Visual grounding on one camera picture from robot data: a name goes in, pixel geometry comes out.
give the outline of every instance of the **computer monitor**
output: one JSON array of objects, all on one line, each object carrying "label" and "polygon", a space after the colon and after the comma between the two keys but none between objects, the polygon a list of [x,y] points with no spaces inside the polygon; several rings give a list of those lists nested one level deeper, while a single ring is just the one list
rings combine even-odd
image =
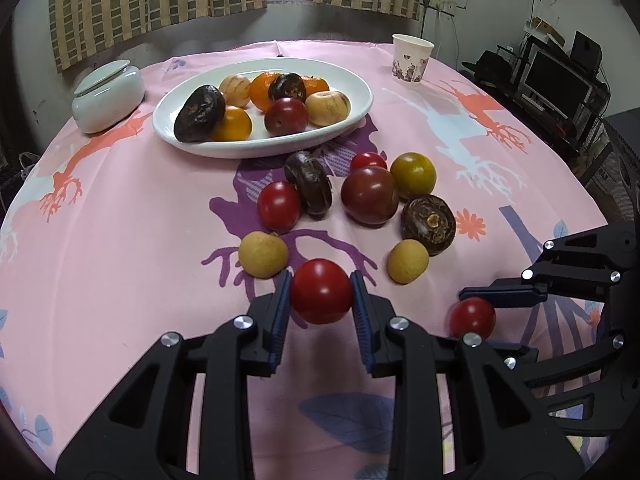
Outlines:
[{"label": "computer monitor", "polygon": [[565,119],[576,119],[580,104],[591,93],[577,73],[539,50],[529,67],[524,86]]}]

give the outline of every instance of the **cherry tomato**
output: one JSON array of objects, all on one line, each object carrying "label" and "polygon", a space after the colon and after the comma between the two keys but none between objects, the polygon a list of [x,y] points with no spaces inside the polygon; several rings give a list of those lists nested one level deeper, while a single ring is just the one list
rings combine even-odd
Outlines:
[{"label": "cherry tomato", "polygon": [[389,171],[396,180],[402,200],[429,195],[436,185],[436,169],[433,163],[420,153],[403,153],[394,160]]},{"label": "cherry tomato", "polygon": [[342,183],[345,211],[364,225],[380,226],[398,210],[398,190],[391,173],[377,166],[351,171]]},{"label": "cherry tomato", "polygon": [[271,182],[258,195],[258,216],[271,231],[285,233],[300,219],[300,197],[289,182]]},{"label": "cherry tomato", "polygon": [[377,166],[386,170],[386,161],[377,153],[358,153],[351,159],[351,165],[349,169],[353,171],[359,170],[360,168],[366,168],[367,166]]},{"label": "cherry tomato", "polygon": [[278,99],[264,115],[264,127],[272,135],[304,132],[309,124],[309,112],[302,101],[293,97]]},{"label": "cherry tomato", "polygon": [[449,314],[449,333],[460,338],[468,332],[487,339],[495,328],[495,309],[487,300],[468,298],[455,304]]},{"label": "cherry tomato", "polygon": [[222,122],[213,130],[212,140],[245,140],[251,135],[253,124],[249,114],[235,106],[226,107]]},{"label": "cherry tomato", "polygon": [[291,307],[308,323],[322,325],[341,320],[353,304],[346,273],[329,260],[318,258],[300,266],[289,291]]}]

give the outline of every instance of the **paper cup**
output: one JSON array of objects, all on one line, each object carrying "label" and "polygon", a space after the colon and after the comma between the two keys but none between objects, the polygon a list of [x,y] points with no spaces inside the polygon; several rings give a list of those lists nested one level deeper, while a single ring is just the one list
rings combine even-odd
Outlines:
[{"label": "paper cup", "polygon": [[430,41],[406,34],[394,34],[394,77],[410,84],[419,83],[433,47]]}]

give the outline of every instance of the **white oval plate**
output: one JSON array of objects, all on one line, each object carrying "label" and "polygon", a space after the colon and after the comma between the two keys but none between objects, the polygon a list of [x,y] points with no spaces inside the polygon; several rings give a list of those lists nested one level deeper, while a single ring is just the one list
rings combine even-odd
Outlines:
[{"label": "white oval plate", "polygon": [[[175,138],[175,118],[196,88],[207,84],[219,86],[226,76],[233,74],[242,74],[253,80],[262,72],[295,72],[321,77],[332,90],[339,90],[350,99],[351,113],[345,120],[331,126],[317,128],[310,124],[302,133],[271,137],[264,127],[264,114],[249,102],[245,110],[251,117],[254,129],[247,140],[189,143]],[[371,110],[372,104],[373,93],[369,85],[345,68],[313,59],[267,57],[221,66],[180,83],[158,103],[154,110],[153,125],[162,140],[185,152],[214,158],[255,158],[296,152],[333,139],[353,128]]]}]

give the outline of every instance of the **table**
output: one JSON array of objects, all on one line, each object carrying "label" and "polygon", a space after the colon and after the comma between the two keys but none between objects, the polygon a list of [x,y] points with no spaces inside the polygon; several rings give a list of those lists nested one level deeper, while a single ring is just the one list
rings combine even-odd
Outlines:
[{"label": "table", "polygon": [[[347,272],[360,269],[370,291],[428,332],[446,334],[463,286],[517,276],[545,240],[605,223],[562,160],[493,98],[433,59],[420,88],[408,90],[391,76],[391,52],[391,45],[299,41],[172,58],[142,71],[145,101],[107,133],[89,138],[73,120],[64,126],[0,230],[0,400],[50,468],[159,335],[213,332],[245,312],[248,299],[273,290],[236,261],[240,238],[260,228],[255,200],[282,177],[282,157],[199,158],[156,137],[155,104],[190,76],[283,54],[340,64],[370,84],[375,102],[360,128],[315,151],[333,183],[331,212],[322,221],[303,218],[283,239],[294,267],[326,257]],[[398,218],[378,230],[359,227],[338,199],[348,161],[362,151],[389,161],[426,154],[438,171],[435,193],[456,216],[452,247],[410,285],[393,284],[384,268],[399,240]],[[557,356],[594,341],[601,308],[550,298],[499,312],[493,338]],[[289,323],[277,375],[249,381],[257,478],[384,478],[393,391],[392,381],[366,376],[350,316],[331,326]],[[196,408],[201,394],[200,381]],[[579,408],[566,415],[579,416]],[[442,416],[450,470],[444,393]],[[197,430],[192,424],[192,437]],[[603,447],[588,438],[574,444],[588,463]]]}]

